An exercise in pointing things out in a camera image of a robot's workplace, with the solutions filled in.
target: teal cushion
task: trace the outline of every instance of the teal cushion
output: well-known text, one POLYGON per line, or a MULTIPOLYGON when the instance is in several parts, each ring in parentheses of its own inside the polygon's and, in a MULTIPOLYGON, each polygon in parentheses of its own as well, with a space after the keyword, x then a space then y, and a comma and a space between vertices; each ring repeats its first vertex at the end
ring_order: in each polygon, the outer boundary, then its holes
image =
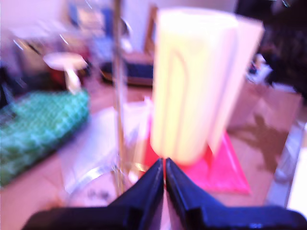
POLYGON ((16 117, 0 127, 0 185, 59 147, 89 115, 86 91, 32 92, 0 110, 16 117))

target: white cylinder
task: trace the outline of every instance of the white cylinder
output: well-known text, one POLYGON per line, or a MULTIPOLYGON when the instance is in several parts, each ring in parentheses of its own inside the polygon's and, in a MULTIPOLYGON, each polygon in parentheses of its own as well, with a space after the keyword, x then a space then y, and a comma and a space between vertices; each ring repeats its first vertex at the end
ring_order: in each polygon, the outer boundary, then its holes
POLYGON ((159 11, 150 143, 160 157, 191 164, 202 156, 236 41, 237 21, 230 14, 159 11))

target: green patterned fabric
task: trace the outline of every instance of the green patterned fabric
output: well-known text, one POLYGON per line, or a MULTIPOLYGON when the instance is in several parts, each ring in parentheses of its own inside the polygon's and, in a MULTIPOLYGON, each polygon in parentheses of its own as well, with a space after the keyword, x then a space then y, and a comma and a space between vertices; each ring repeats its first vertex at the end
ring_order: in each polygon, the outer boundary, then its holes
POLYGON ((86 91, 32 92, 0 110, 16 117, 0 126, 0 185, 59 147, 89 115, 86 91))

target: wooden chair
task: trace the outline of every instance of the wooden chair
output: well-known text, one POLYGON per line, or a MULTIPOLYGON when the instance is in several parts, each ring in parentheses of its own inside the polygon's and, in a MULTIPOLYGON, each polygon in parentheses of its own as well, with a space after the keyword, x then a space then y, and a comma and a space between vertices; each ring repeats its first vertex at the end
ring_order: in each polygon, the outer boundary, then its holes
MULTIPOLYGON (((156 23, 156 16, 157 16, 158 8, 156 5, 152 5, 150 7, 150 13, 148 18, 148 24, 147 24, 147 31, 145 35, 145 41, 144 41, 144 48, 143 52, 131 52, 131 53, 124 53, 123 59, 128 65, 148 65, 149 68, 152 68, 154 64, 154 40, 153 40, 153 34, 155 29, 155 23, 156 23)), ((110 63, 108 63, 108 67, 101 68, 102 78, 105 81, 112 81, 112 67, 110 66, 110 63)), ((143 85, 143 86, 152 86, 153 85, 153 76, 146 76, 143 77, 136 77, 136 76, 128 76, 127 77, 127 83, 131 85, 143 85)))

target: red object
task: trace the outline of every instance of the red object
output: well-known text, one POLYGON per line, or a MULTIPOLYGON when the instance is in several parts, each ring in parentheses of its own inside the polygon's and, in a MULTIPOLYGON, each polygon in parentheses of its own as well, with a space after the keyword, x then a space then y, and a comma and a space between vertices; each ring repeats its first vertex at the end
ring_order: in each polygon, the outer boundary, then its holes
MULTIPOLYGON (((144 164, 152 166, 159 156, 147 140, 144 164)), ((231 141, 225 133, 219 152, 214 157, 209 147, 204 157, 190 166, 177 164, 199 187, 212 192, 250 194, 250 187, 237 159, 231 141)))

